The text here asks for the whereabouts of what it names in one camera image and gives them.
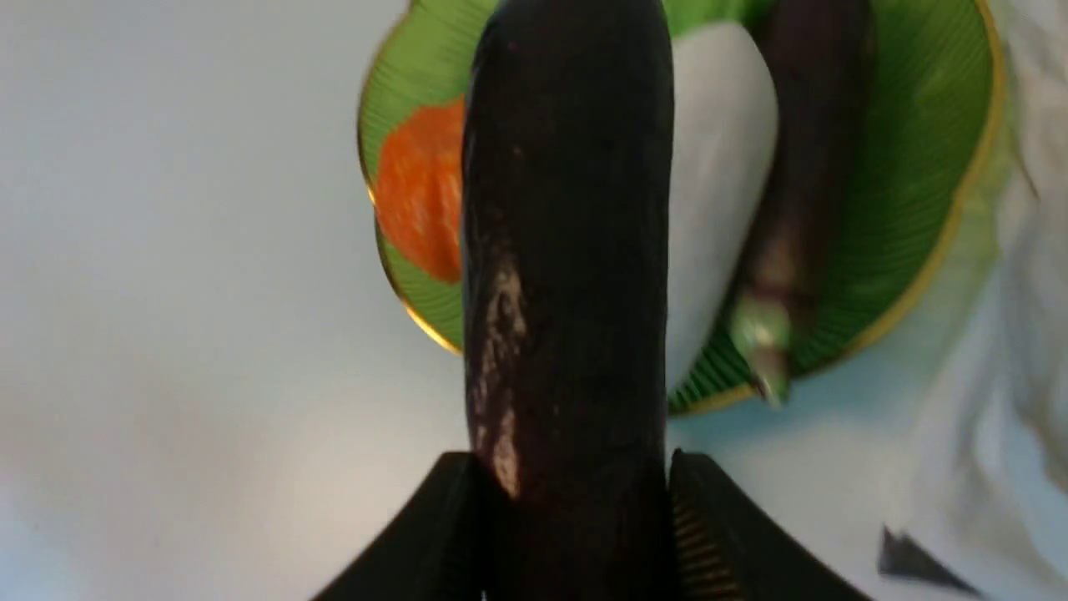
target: plate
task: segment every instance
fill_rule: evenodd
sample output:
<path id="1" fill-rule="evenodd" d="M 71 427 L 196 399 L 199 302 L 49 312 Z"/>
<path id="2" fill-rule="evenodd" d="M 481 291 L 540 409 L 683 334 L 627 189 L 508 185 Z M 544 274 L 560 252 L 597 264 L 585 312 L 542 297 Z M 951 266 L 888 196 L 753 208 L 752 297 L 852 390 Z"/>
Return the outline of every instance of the plate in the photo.
<path id="1" fill-rule="evenodd" d="M 360 165 L 374 201 L 379 149 L 415 109 L 464 94 L 474 47 L 497 0 L 414 0 L 375 57 L 358 109 Z M 769 0 L 664 0 L 673 37 L 719 19 L 755 27 Z M 1004 70 L 983 0 L 874 0 L 878 72 L 816 325 L 792 353 L 800 378 L 884 336 L 939 269 L 1002 118 Z M 462 349 L 458 284 L 437 281 L 375 235 L 390 285 L 413 321 Z M 722 320 L 673 415 L 753 395 Z"/>

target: eggplant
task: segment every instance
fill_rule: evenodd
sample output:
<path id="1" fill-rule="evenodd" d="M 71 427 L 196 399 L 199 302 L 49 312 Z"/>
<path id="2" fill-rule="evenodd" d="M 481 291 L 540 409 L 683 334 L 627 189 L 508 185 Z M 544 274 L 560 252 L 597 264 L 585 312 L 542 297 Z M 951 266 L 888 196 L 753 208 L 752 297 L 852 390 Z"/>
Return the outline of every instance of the eggplant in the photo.
<path id="1" fill-rule="evenodd" d="M 773 407 L 789 351 L 813 326 L 875 70 L 868 0 L 779 0 L 758 34 L 779 142 L 738 273 L 731 338 Z"/>
<path id="2" fill-rule="evenodd" d="M 491 489 L 487 598 L 671 598 L 660 2 L 507 0 L 466 97 L 464 362 Z"/>

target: white cloth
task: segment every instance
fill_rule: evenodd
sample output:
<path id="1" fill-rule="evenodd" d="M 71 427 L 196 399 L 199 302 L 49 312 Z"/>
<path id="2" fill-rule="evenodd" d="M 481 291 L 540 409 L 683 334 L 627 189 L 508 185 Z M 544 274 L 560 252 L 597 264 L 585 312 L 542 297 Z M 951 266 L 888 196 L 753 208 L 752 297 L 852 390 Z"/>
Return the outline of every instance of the white cloth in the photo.
<path id="1" fill-rule="evenodd" d="M 1002 256 L 921 412 L 902 529 L 992 601 L 1064 601 L 1068 0 L 995 9 L 1020 110 Z"/>

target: white eggplant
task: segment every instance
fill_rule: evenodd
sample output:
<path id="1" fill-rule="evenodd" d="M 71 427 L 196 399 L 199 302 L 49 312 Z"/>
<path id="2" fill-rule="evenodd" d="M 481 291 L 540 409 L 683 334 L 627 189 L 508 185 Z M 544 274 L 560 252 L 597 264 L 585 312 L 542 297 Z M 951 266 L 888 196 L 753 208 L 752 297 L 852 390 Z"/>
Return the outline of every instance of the white eggplant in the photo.
<path id="1" fill-rule="evenodd" d="M 749 32 L 720 21 L 673 46 L 665 383 L 681 384 L 711 334 L 771 169 L 779 110 Z"/>

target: orange vegetable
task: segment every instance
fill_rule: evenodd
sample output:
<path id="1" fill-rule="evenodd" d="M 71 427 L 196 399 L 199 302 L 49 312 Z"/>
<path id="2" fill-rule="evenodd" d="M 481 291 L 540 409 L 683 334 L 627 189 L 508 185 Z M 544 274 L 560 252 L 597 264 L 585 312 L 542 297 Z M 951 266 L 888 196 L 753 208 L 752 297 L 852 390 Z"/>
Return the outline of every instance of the orange vegetable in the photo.
<path id="1" fill-rule="evenodd" d="M 464 98 L 425 106 L 387 136 L 375 181 L 386 239 L 430 276 L 460 279 Z"/>

